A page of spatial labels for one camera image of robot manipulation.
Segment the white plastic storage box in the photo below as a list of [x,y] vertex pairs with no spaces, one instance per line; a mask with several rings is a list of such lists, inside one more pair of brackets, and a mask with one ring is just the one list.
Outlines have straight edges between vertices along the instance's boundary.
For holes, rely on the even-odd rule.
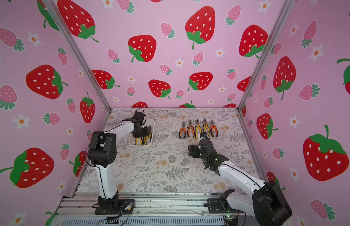
[[136,133],[135,136],[130,134],[128,139],[129,145],[136,150],[150,148],[154,140],[154,128],[155,121],[153,119],[147,119],[139,133]]

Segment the orange handled pliers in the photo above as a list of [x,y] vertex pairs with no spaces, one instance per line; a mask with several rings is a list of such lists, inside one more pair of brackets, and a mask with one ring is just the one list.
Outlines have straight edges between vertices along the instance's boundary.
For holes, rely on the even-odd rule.
[[212,137],[218,137],[218,130],[217,130],[217,126],[216,124],[214,123],[214,121],[212,120],[210,122],[210,134]]

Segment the yellow black handled pliers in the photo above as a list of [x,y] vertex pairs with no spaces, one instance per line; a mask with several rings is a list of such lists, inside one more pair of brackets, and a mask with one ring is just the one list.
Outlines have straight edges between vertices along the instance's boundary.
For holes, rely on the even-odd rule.
[[209,128],[209,125],[208,125],[208,122],[207,120],[204,118],[203,120],[203,127],[202,127],[202,130],[204,133],[206,133],[206,136],[209,137],[210,136],[210,128]]

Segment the orange black pliers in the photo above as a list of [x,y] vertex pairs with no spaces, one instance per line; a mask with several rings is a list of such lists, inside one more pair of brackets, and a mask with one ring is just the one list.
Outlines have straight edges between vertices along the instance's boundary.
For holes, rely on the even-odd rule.
[[195,130],[194,126],[192,125],[192,121],[189,120],[188,128],[187,128],[187,136],[188,137],[195,137]]

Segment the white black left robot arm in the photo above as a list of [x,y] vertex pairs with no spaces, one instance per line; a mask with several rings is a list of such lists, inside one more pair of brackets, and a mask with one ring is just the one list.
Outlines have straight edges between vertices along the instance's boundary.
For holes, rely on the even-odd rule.
[[90,166],[96,169],[99,177],[99,204],[118,209],[118,189],[113,180],[112,164],[117,156],[117,141],[127,134],[132,134],[136,145],[146,145],[151,136],[151,129],[144,124],[146,115],[140,113],[126,118],[108,131],[96,131],[88,148]]

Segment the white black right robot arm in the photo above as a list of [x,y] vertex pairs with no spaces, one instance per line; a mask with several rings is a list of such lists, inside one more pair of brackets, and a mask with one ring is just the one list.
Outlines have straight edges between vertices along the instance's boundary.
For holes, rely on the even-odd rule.
[[209,199],[209,211],[219,211],[231,215],[244,213],[256,218],[261,226],[282,226],[293,214],[279,185],[274,181],[265,182],[251,176],[235,166],[227,157],[218,154],[209,138],[202,138],[197,145],[189,145],[190,157],[200,158],[205,169],[231,181],[246,197],[228,189],[218,199]]

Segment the yellow black combination pliers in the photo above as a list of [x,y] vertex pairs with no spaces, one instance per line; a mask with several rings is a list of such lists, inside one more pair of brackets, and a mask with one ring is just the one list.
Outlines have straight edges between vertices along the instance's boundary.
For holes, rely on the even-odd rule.
[[144,139],[142,137],[135,138],[135,145],[142,146],[144,144]]

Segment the floral patterned table mat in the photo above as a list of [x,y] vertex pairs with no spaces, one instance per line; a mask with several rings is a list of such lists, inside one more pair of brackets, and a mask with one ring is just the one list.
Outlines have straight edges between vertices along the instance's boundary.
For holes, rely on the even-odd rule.
[[182,125],[213,121],[218,136],[212,138],[215,150],[246,173],[263,179],[235,108],[145,108],[155,122],[152,145],[137,148],[129,135],[117,142],[111,182],[121,193],[221,193],[236,188],[231,181],[205,169],[201,159],[188,155],[193,137],[179,138]]

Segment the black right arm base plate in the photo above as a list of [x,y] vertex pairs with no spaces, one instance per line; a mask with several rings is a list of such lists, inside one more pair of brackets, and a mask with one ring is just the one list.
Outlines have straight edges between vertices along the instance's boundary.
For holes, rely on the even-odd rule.
[[232,209],[229,204],[220,199],[220,198],[209,198],[207,203],[204,204],[204,207],[208,208],[209,213],[211,214],[243,214],[244,212]]

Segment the aluminium rail frame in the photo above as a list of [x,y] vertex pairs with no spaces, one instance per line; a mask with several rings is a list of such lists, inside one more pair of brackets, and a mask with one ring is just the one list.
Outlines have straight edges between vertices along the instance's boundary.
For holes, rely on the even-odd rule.
[[122,193],[120,201],[130,210],[95,209],[94,193],[63,198],[55,213],[47,213],[47,226],[258,226],[247,211],[224,211],[220,193]]

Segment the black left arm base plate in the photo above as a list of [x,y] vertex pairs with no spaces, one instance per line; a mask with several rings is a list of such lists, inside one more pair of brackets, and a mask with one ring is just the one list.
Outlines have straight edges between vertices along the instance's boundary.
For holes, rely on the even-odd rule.
[[92,207],[95,209],[95,215],[131,215],[134,204],[134,199],[118,200],[113,203],[106,199],[100,199],[98,203],[94,204]]

